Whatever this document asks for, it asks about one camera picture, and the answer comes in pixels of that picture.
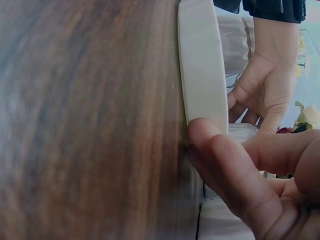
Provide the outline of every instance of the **white plastic strip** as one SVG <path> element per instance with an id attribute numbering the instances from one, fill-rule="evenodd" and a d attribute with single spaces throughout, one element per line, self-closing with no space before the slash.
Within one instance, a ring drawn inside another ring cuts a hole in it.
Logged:
<path id="1" fill-rule="evenodd" d="M 182 0 L 178 41 L 186 121 L 210 119 L 228 134 L 225 66 L 212 0 Z"/>

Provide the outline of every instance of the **black sleeve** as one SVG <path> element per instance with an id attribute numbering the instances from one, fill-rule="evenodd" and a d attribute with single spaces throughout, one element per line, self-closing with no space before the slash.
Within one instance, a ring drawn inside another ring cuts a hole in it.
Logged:
<path id="1" fill-rule="evenodd" d="M 238 14 L 241 0 L 213 0 L 216 7 Z M 287 23 L 306 18 L 306 0 L 243 0 L 243 9 L 251 16 Z"/>

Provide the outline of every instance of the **hand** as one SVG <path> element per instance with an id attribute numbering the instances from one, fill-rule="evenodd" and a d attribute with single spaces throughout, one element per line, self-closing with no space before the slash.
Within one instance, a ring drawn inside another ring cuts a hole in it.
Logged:
<path id="1" fill-rule="evenodd" d="M 320 131 L 259 133 L 240 144 L 200 118 L 188 133 L 190 161 L 256 239 L 319 239 Z"/>
<path id="2" fill-rule="evenodd" d="M 242 122 L 275 133 L 292 99 L 296 84 L 299 25 L 254 18 L 255 52 L 228 95 L 229 122 L 246 109 Z"/>

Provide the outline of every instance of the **sleeve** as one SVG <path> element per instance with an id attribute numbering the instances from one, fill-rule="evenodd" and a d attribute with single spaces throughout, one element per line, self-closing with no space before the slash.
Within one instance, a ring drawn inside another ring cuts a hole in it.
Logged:
<path id="1" fill-rule="evenodd" d="M 306 18 L 306 0 L 243 0 L 251 16 L 299 24 Z"/>

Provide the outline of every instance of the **brown wooden panel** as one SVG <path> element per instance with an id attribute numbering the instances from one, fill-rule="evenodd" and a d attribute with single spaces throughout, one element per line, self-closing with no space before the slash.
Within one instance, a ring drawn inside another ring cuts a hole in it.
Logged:
<path id="1" fill-rule="evenodd" d="M 177 4 L 0 1 L 0 239 L 194 239 Z"/>

